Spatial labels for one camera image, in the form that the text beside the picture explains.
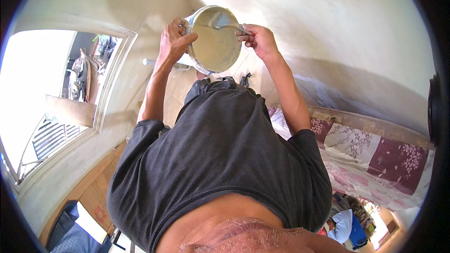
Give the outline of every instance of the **black t-shirt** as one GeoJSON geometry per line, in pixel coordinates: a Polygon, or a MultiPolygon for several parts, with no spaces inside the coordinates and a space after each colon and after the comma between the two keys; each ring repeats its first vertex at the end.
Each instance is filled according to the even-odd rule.
{"type": "Polygon", "coordinates": [[[264,98],[226,84],[211,83],[163,135],[161,121],[139,122],[123,151],[108,210],[148,252],[179,217],[228,193],[265,205],[286,228],[316,232],[328,219],[331,184],[314,133],[301,130],[285,141],[272,128],[264,98]]]}

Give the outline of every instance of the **brush handle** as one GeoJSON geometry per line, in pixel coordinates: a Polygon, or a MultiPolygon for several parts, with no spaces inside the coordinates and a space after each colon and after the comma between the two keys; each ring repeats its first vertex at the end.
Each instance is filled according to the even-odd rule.
{"type": "Polygon", "coordinates": [[[246,30],[244,29],[244,27],[243,27],[241,24],[238,24],[238,26],[236,27],[236,29],[242,31],[242,32],[245,33],[245,34],[254,36],[251,32],[246,31],[246,30]]]}

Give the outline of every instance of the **white shirt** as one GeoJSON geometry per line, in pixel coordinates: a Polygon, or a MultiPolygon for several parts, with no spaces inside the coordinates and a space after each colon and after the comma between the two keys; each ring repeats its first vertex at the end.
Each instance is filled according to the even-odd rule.
{"type": "Polygon", "coordinates": [[[352,233],[353,211],[351,209],[339,212],[333,216],[336,227],[327,232],[327,236],[339,243],[344,243],[352,233]]]}

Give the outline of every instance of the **neck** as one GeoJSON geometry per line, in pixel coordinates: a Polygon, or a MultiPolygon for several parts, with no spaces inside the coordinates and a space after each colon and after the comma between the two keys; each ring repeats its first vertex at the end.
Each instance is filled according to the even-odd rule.
{"type": "Polygon", "coordinates": [[[195,243],[223,221],[243,216],[283,227],[281,220],[256,200],[239,194],[224,194],[176,220],[162,235],[156,252],[177,252],[179,245],[195,243]]]}

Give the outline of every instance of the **right hand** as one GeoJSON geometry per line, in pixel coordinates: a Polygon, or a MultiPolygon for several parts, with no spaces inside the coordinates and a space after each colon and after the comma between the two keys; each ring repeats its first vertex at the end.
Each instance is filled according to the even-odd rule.
{"type": "Polygon", "coordinates": [[[272,56],[279,55],[277,44],[275,43],[274,34],[268,28],[262,27],[260,25],[242,25],[246,31],[254,33],[253,35],[248,35],[242,31],[236,32],[238,41],[245,41],[245,46],[253,47],[255,53],[262,60],[267,59],[272,56]]]}
{"type": "Polygon", "coordinates": [[[328,219],[327,225],[330,228],[330,231],[334,230],[334,222],[331,219],[328,219]]]}

